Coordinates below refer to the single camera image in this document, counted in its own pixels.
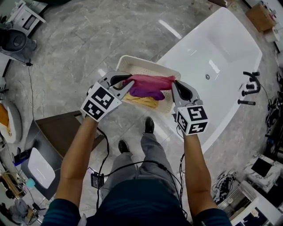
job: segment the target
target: white basin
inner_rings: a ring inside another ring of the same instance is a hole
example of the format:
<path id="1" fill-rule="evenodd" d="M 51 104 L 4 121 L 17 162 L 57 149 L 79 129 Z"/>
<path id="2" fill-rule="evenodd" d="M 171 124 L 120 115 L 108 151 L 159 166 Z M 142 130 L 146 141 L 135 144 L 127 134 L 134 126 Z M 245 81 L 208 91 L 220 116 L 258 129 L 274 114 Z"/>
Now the white basin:
<path id="1" fill-rule="evenodd" d="M 181 81 L 194 87 L 203 100 L 209 117 L 206 131 L 199 134 L 203 152 L 236 113 L 237 100 L 244 99 L 241 91 L 249 77 L 243 71 L 257 71 L 261 57 L 260 48 L 240 21 L 220 8 L 157 62 L 178 71 Z M 177 133 L 171 115 L 160 114 L 160 118 Z"/>
<path id="2" fill-rule="evenodd" d="M 45 189 L 49 188 L 55 178 L 55 172 L 36 148 L 32 148 L 27 165 L 34 178 Z"/>

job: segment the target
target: person's left arm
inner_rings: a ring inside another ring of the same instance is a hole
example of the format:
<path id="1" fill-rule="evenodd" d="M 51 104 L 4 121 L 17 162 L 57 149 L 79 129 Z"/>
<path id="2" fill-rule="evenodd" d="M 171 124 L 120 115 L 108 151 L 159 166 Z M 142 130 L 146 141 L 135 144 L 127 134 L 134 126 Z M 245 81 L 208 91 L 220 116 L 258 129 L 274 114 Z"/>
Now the person's left arm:
<path id="1" fill-rule="evenodd" d="M 55 200 L 51 202 L 42 226 L 76 226 L 80 220 L 79 205 L 83 179 L 87 171 L 97 122 L 86 117 L 66 153 Z"/>

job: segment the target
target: black faucet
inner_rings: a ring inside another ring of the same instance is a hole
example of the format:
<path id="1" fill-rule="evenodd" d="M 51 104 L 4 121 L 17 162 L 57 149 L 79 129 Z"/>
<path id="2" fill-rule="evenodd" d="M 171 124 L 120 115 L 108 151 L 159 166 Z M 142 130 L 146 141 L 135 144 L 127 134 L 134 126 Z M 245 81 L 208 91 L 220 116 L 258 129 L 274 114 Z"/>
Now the black faucet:
<path id="1" fill-rule="evenodd" d="M 251 83 L 255 82 L 257 87 L 256 87 L 256 90 L 255 90 L 255 86 L 253 84 L 247 84 L 246 88 L 249 91 L 243 90 L 242 96 L 244 97 L 244 96 L 249 95 L 249 94 L 259 93 L 260 92 L 260 82 L 258 81 L 258 79 L 256 77 L 260 76 L 260 73 L 259 72 L 253 72 L 253 73 L 243 72 L 243 74 L 250 76 L 249 81 Z M 254 101 L 241 101 L 241 100 L 238 100 L 238 104 L 256 105 L 256 103 Z"/>

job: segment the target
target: tile floor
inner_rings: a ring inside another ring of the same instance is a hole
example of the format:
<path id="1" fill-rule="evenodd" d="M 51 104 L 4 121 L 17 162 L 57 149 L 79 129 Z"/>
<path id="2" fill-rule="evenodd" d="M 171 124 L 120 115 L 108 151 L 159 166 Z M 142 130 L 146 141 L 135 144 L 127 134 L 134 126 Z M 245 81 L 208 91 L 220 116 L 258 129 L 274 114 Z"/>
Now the tile floor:
<path id="1" fill-rule="evenodd" d="M 65 5 L 49 8 L 44 13 L 47 23 L 42 24 L 32 37 L 38 43 L 32 58 L 34 65 L 30 67 L 36 104 L 35 119 L 78 110 L 89 86 L 107 71 L 115 69 L 122 55 L 153 62 L 159 60 L 179 39 L 158 20 L 164 20 L 183 37 L 218 8 L 206 0 L 72 0 Z M 246 18 L 247 7 L 241 1 L 235 2 L 229 9 L 247 28 L 263 53 L 259 68 L 260 82 L 271 98 L 278 89 L 275 48 Z M 31 99 L 28 68 L 13 62 L 6 80 L 10 89 L 8 98 L 17 105 L 23 121 L 22 141 L 9 145 L 10 152 L 15 153 L 17 147 L 24 146 L 32 121 L 31 107 L 27 103 L 27 98 Z M 267 98 L 263 91 L 249 98 L 256 101 L 256 106 L 241 105 L 205 153 L 212 181 L 226 169 L 241 171 L 252 154 L 264 148 Z M 179 161 L 184 151 L 180 139 L 154 112 L 129 104 L 123 104 L 99 124 L 111 145 L 111 155 L 103 168 L 105 173 L 109 172 L 114 158 L 119 154 L 117 143 L 121 138 L 137 154 L 137 160 L 142 160 L 140 138 L 147 115 L 154 119 L 157 140 L 162 143 L 173 171 L 178 175 Z M 98 170 L 105 154 L 106 143 L 103 141 L 92 152 L 89 166 Z M 8 150 L 2 151 L 1 156 L 15 171 Z M 43 197 L 35 189 L 32 192 L 35 201 L 41 203 Z M 94 214 L 96 198 L 96 190 L 90 186 L 90 177 L 86 174 L 81 213 Z M 185 193 L 183 200 L 188 210 Z"/>

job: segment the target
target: shirt sleeve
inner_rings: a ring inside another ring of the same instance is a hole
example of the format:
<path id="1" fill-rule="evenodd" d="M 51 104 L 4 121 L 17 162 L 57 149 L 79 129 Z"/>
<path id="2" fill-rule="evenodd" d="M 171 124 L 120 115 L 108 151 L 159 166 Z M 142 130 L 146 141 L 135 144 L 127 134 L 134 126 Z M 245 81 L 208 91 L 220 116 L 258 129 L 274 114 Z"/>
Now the shirt sleeve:
<path id="1" fill-rule="evenodd" d="M 77 226 L 80 221 L 79 208 L 72 202 L 55 199 L 46 212 L 42 226 Z"/>
<path id="2" fill-rule="evenodd" d="M 196 226 L 231 226 L 227 214 L 216 208 L 200 212 L 193 220 Z"/>

